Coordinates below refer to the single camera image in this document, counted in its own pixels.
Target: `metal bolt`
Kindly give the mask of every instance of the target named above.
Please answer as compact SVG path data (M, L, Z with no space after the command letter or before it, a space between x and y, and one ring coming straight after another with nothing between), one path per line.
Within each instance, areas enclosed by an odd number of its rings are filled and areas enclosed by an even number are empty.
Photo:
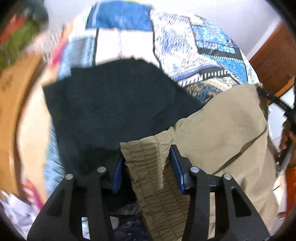
M99 167L98 168L98 172L105 172L106 171L106 167Z
M72 178L73 178L73 175L72 175L72 174L67 174L67 175L66 175L66 179L67 179L67 180L71 180Z
M192 167L192 168L190 168L190 170L194 173L198 173L200 171L200 169L198 167Z
M226 173L226 174L224 174L224 178L226 180L230 180L232 178L232 176L230 174Z

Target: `black cloth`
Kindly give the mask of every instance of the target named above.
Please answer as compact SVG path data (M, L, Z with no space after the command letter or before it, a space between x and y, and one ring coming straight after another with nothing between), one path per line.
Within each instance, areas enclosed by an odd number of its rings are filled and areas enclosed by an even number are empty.
M125 59L88 69L44 87L66 173L111 173L119 142L167 130L202 104L153 64Z

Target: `beige fabric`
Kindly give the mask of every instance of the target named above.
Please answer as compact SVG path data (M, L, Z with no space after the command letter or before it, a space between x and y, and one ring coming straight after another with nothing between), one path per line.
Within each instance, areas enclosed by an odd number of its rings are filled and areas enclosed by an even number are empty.
M245 191L268 229L278 207L272 193L276 180L269 150L266 100L254 85L220 93L203 109L179 120L169 130L138 141L120 143L133 190L154 241L181 239L189 197L179 192L168 155L176 144L192 165L209 174L230 173ZM210 209L210 236L215 209Z

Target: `white wall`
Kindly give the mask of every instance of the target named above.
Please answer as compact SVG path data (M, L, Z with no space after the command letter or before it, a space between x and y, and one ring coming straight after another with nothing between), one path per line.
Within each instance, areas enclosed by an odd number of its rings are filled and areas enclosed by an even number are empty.
M45 0L50 26L68 23L95 0ZM225 31L250 59L280 18L265 0L140 0L167 12L194 13Z

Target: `orange object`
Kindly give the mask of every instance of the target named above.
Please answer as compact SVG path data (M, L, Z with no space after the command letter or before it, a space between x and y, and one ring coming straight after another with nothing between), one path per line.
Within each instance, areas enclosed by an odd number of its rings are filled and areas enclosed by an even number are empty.
M16 15L12 17L9 24L6 26L5 31L0 36L0 43L4 43L8 38L18 29L20 29L25 23L25 18L17 18Z
M286 170L287 182L287 212L289 215L293 206L296 204L296 167Z

